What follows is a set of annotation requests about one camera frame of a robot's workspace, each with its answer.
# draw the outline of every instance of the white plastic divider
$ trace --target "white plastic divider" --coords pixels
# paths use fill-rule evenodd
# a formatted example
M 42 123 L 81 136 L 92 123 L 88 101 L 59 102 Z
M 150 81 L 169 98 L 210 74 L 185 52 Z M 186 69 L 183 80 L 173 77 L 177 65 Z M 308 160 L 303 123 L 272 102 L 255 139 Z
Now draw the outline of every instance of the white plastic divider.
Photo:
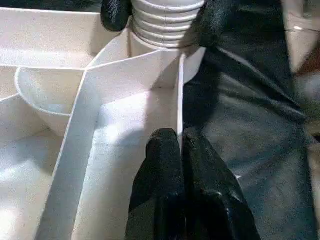
M 64 137 L 38 240 L 124 237 L 133 179 L 149 136 L 158 128 L 177 131 L 182 126 L 172 119 L 177 116 L 173 103 L 182 96 L 177 93 L 181 80 L 176 82 L 179 56 L 159 50 L 88 69 Z
M 85 68 L 117 35 L 99 13 L 0 7 L 0 66 Z
M 20 96 L 58 136 L 63 136 L 84 71 L 19 68 L 15 86 Z
M 158 50 L 156 47 L 142 41 L 130 28 L 126 28 L 101 50 L 88 68 L 137 57 L 156 50 Z

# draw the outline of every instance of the white plastic insert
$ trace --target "white plastic insert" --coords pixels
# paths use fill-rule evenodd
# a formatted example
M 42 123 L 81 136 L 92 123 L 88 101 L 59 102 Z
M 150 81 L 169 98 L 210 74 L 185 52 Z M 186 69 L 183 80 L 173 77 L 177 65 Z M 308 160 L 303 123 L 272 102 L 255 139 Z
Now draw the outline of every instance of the white plastic insert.
M 0 239 L 123 239 L 148 138 L 181 136 L 204 49 L 109 32 L 98 13 L 0 19 Z

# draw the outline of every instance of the white plastic cup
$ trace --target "white plastic cup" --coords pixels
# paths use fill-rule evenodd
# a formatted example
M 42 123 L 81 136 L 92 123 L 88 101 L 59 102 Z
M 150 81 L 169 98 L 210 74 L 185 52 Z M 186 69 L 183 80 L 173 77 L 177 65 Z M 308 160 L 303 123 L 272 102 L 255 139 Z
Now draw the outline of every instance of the white plastic cup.
M 63 136 L 83 76 L 82 70 L 19 68 L 15 86 L 48 127 Z
M 132 0 L 133 30 L 144 41 L 163 48 L 195 44 L 196 19 L 203 0 Z

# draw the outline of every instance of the tray compartment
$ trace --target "tray compartment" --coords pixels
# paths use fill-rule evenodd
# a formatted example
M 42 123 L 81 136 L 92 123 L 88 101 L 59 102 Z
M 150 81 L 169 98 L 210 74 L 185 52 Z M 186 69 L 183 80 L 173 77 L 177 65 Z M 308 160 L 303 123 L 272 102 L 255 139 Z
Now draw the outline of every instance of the tray compartment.
M 119 33 L 100 14 L 0 8 L 0 65 L 85 68 Z
M 178 70 L 176 52 L 159 50 L 86 72 L 37 239 L 123 239 L 150 134 L 182 131 Z

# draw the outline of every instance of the white plastic surface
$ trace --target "white plastic surface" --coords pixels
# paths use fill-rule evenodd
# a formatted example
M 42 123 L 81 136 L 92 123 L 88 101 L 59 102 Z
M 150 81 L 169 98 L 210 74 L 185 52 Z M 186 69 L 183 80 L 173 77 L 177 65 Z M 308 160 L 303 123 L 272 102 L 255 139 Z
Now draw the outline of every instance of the white plastic surface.
M 62 139 L 49 130 L 0 148 L 0 239 L 32 240 Z
M 181 144 L 203 49 L 108 32 L 96 13 L 3 16 L 17 29 L 0 23 L 0 239 L 123 238 L 151 133 L 173 128 Z
M 0 8 L 0 66 L 85 68 L 119 33 L 100 14 Z

